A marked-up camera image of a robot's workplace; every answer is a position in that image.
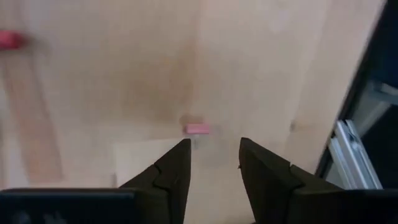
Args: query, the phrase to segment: wooden board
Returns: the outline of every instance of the wooden board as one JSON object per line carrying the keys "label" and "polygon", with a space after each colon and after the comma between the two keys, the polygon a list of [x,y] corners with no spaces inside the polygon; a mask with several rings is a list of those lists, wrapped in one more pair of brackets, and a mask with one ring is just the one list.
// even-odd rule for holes
{"label": "wooden board", "polygon": [[35,75],[43,103],[34,106],[48,111],[60,154],[58,185],[110,186],[121,142],[181,138],[182,123],[204,120],[212,134],[193,153],[189,223],[248,223],[240,137],[313,171],[383,2],[0,0],[0,24],[31,37],[1,66],[11,79]]}

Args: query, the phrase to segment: pink block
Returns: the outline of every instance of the pink block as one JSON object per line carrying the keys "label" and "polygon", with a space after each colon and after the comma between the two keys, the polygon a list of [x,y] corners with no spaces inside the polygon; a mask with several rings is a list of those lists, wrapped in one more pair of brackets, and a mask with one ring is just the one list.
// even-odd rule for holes
{"label": "pink block", "polygon": [[0,49],[18,49],[23,44],[23,38],[16,32],[0,30]]}
{"label": "pink block", "polygon": [[210,134],[208,124],[187,124],[185,125],[186,134]]}

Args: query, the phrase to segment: wooden surface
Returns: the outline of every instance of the wooden surface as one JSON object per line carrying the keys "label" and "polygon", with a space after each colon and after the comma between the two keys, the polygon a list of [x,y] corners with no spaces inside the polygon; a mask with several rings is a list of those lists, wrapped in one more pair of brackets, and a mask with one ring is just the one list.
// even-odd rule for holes
{"label": "wooden surface", "polygon": [[[202,120],[212,134],[193,153],[187,223],[249,223],[240,137],[313,172],[383,3],[0,0],[2,27],[30,37],[0,52],[3,161],[25,165],[3,163],[3,187],[114,186],[118,146],[181,138],[182,123]],[[18,80],[36,82],[30,98],[12,94]],[[44,126],[15,112],[24,100]],[[47,148],[26,144],[46,131]],[[46,167],[62,181],[26,180]]]}

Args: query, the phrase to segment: pink object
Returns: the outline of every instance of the pink object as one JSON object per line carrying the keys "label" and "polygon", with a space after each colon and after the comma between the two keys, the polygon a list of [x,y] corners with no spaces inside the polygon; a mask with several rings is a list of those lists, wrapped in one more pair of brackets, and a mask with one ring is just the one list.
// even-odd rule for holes
{"label": "pink object", "polygon": [[186,134],[210,134],[208,124],[187,124],[185,125]]}
{"label": "pink object", "polygon": [[0,49],[18,49],[23,44],[20,34],[11,30],[0,30]]}

